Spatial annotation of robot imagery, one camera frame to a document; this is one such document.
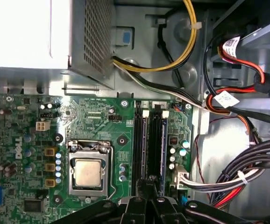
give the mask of motherboard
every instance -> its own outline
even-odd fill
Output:
[[[177,200],[190,172],[192,107],[171,100],[0,95],[0,224],[48,224],[138,178]]]

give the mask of white cable tie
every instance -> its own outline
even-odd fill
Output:
[[[202,22],[196,22],[191,25],[192,29],[201,29],[202,28]]]
[[[243,183],[245,185],[248,183],[247,180],[246,180],[246,178],[245,178],[245,174],[242,171],[240,171],[240,170],[238,170],[238,177],[243,181]]]

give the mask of power supply vent grille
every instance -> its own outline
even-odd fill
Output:
[[[109,66],[113,0],[86,0],[84,59],[105,76]]]

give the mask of dell logo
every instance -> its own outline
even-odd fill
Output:
[[[22,159],[22,137],[15,139],[15,158],[18,160]]]

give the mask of cpu socket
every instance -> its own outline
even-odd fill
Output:
[[[78,197],[107,196],[113,149],[108,141],[70,140],[69,194]]]

